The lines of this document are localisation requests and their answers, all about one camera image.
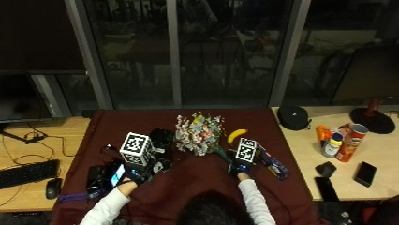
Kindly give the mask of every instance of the yellow banana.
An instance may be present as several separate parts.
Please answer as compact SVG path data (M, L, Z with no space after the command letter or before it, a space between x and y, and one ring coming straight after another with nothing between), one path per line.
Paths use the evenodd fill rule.
M247 133L248 130L247 129L235 129L231 134L227 136L227 144L232 145L232 141L234 139L239 136L243 135L244 133Z

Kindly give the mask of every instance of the glove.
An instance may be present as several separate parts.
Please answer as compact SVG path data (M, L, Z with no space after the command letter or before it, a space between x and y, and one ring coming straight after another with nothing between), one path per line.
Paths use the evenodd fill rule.
M148 170L136 171L127 164L124 164L124 177L130 179L136 186L143 184L150 179Z
M249 175L249 166L243 165L236 161L234 161L230 165L228 172L234 177L236 177L238 173L245 173L247 175Z

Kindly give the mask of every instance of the black phone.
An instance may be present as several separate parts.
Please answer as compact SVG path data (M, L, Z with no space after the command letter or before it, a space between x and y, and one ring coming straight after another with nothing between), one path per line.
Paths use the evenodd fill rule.
M315 185L319 188L324 202L339 202L332 183L327 177L313 177Z
M376 167L369 165L367 162L361 162L359 164L357 172L353 175L353 180L365 187L369 187L372 184L374 172Z

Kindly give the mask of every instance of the white cube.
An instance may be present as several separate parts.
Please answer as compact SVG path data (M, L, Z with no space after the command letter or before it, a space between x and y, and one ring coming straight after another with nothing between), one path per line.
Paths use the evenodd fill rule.
M240 138L235 159L240 160L244 164L252 163L252 157L256 151L256 141Z
M119 153L132 169L142 170L146 168L150 160L150 152L150 137L130 132L123 141Z

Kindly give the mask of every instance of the flower bouquet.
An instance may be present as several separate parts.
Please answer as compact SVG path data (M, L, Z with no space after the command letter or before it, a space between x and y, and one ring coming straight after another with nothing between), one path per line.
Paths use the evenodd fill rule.
M175 147L179 151L191 151L195 156L216 153L228 161L223 148L219 145L220 136L224 135L224 122L220 116L210 117L195 112L190 121L176 116Z

